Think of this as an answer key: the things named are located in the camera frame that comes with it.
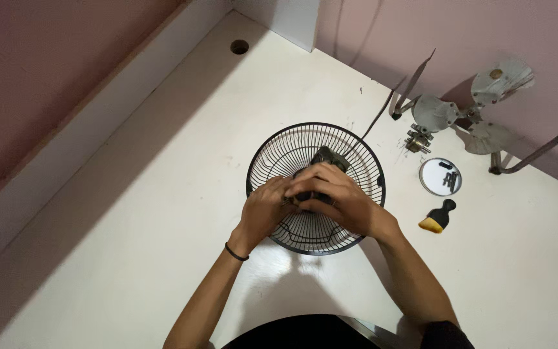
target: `black wristband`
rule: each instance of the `black wristband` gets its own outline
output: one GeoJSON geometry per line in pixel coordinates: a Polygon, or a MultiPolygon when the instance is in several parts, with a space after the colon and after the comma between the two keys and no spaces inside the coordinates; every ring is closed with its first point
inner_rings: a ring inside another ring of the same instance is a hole
{"type": "Polygon", "coordinates": [[[239,261],[245,261],[245,260],[249,259],[249,256],[247,256],[246,258],[242,258],[242,257],[238,256],[237,254],[235,254],[234,251],[229,249],[227,242],[225,243],[225,249],[228,250],[229,254],[232,255],[232,257],[238,259],[239,261]]]}

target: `fan guard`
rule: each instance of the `fan guard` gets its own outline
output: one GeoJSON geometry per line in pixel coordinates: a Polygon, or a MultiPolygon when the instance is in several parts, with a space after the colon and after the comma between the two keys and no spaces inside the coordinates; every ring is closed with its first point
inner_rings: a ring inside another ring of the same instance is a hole
{"type": "MultiPolygon", "coordinates": [[[[351,131],[323,122],[298,123],[267,139],[249,166],[247,197],[268,179],[293,176],[309,166],[323,145],[344,155],[351,164],[346,174],[372,200],[384,206],[384,174],[374,152],[351,131]]],[[[327,216],[313,212],[287,215],[270,238],[288,250],[305,255],[330,255],[349,249],[363,239],[327,216]]]]}

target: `fan blade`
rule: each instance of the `fan blade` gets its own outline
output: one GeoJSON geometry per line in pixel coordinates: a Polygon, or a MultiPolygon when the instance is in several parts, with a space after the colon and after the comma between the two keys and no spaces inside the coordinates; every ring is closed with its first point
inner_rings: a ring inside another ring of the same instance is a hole
{"type": "Polygon", "coordinates": [[[415,122],[426,132],[446,129],[459,115],[460,110],[454,102],[443,102],[433,94],[423,94],[412,108],[415,122]]]}
{"type": "Polygon", "coordinates": [[[509,59],[475,76],[470,93],[478,106],[496,104],[521,88],[535,84],[535,75],[525,62],[509,59]]]}
{"type": "Polygon", "coordinates": [[[464,142],[464,149],[477,155],[487,155],[504,150],[518,136],[501,125],[492,122],[476,122],[469,127],[469,133],[456,131],[464,142]]]}

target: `black shirt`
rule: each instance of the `black shirt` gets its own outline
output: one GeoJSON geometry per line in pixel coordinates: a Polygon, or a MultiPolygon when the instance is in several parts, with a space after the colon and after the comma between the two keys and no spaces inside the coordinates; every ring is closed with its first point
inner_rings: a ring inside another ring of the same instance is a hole
{"type": "MultiPolygon", "coordinates": [[[[378,347],[335,315],[299,315],[268,322],[236,338],[224,349],[378,347]]],[[[421,349],[474,349],[462,330],[449,321],[432,322],[421,349]]]]}

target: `white desk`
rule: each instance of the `white desk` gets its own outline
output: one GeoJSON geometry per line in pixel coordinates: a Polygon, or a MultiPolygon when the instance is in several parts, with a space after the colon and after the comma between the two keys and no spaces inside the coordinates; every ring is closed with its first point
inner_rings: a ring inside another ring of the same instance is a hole
{"type": "MultiPolygon", "coordinates": [[[[306,121],[362,134],[388,92],[232,12],[4,251],[0,348],[159,348],[237,224],[262,142],[306,121]],[[251,45],[243,56],[229,51],[237,38],[251,45]]],[[[406,153],[412,122],[385,112],[366,141],[384,170],[385,207],[462,329],[477,348],[558,347],[558,181],[531,166],[490,175],[489,157],[465,152],[452,130],[431,155],[406,153]],[[418,178],[437,156],[463,176],[441,235],[417,226],[442,203],[418,178]]],[[[244,263],[212,342],[303,313],[395,332],[385,268],[369,239],[324,257],[267,240],[244,263]]]]}

